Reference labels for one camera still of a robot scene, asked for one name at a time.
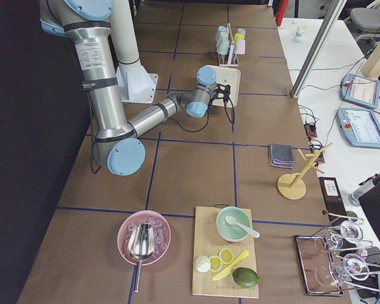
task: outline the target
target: blue joint cap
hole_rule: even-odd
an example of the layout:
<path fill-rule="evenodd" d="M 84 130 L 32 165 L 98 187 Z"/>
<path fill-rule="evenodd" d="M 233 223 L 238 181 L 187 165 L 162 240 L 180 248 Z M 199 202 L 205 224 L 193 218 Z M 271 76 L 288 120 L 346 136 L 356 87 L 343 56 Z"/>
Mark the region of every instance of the blue joint cap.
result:
<path fill-rule="evenodd" d="M 55 35 L 55 36 L 60 36 L 60 37 L 66 37 L 65 30 L 63 29 L 63 27 L 60 27 L 55 24 L 51 24 L 42 19 L 40 19 L 40 21 L 41 21 L 41 29 L 45 33 Z"/>
<path fill-rule="evenodd" d="M 197 72 L 197 81 L 204 86 L 208 86 L 217 81 L 217 75 L 210 66 L 203 66 Z"/>
<path fill-rule="evenodd" d="M 144 160 L 144 145 L 136 138 L 126 138 L 108 154 L 107 167 L 111 173 L 125 176 L 137 172 Z"/>
<path fill-rule="evenodd" d="M 192 103 L 189 103 L 186 108 L 187 114 L 196 118 L 203 117 L 206 110 L 207 105 L 201 101 L 193 101 Z"/>
<path fill-rule="evenodd" d="M 113 10 L 113 0 L 63 0 L 79 16 L 88 20 L 107 19 Z"/>

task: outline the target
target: wooden cutting board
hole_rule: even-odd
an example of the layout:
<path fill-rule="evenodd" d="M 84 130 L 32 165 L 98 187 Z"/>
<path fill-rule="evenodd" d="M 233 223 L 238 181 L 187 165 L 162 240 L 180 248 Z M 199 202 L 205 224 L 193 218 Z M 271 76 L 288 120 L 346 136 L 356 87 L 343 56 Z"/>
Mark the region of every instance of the wooden cutting board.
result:
<path fill-rule="evenodd" d="M 235 265 L 247 267 L 257 271 L 255 258 L 255 244 L 251 236 L 237 243 L 230 243 L 218 234 L 215 219 L 221 209 L 215 207 L 196 207 L 196 223 L 194 228 L 194 255 L 193 255 L 193 294 L 203 296 L 230 296 L 236 298 L 259 298 L 258 285 L 252 288 L 240 288 L 232 278 L 231 274 L 221 280 L 212 281 L 212 277 L 218 272 L 208 271 L 202 274 L 194 268 L 194 261 L 200 255 L 208 257 L 218 255 L 222 248 L 229 248 L 234 258 L 243 250 L 249 251 L 249 256 Z M 251 219 L 251 210 L 243 209 Z"/>

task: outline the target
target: red object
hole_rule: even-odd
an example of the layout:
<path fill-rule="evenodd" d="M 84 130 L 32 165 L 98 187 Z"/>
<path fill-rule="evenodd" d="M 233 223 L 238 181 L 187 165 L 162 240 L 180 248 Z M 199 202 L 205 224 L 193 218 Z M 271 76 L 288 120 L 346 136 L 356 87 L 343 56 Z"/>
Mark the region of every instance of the red object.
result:
<path fill-rule="evenodd" d="M 284 14 L 287 10 L 287 5 L 289 4 L 289 0 L 281 0 L 279 4 L 279 8 L 277 9 L 276 14 L 276 25 L 279 27 L 281 22 L 283 21 Z"/>

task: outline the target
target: green bowl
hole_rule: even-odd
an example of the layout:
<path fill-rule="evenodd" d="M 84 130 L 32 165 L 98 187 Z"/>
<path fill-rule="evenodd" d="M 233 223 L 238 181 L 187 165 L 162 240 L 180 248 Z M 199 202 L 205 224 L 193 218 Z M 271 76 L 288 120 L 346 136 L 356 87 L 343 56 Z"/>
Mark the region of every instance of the green bowl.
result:
<path fill-rule="evenodd" d="M 245 225 L 246 227 L 252 226 L 249 217 L 242 209 L 233 206 L 225 207 L 219 211 L 217 215 L 216 223 L 220 236 L 228 242 L 242 241 L 244 238 L 246 238 L 248 233 L 238 226 L 227 224 L 225 222 L 225 217 L 227 215 L 234 217 L 239 223 Z"/>

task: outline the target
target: garlic bulb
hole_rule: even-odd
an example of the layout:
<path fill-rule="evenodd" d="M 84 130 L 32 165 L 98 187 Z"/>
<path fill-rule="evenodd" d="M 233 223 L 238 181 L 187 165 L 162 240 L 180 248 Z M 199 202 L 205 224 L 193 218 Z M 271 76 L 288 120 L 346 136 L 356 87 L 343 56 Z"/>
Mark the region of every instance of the garlic bulb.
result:
<path fill-rule="evenodd" d="M 194 266 L 198 272 L 207 272 L 210 270 L 211 262 L 207 256 L 200 255 L 196 258 Z"/>

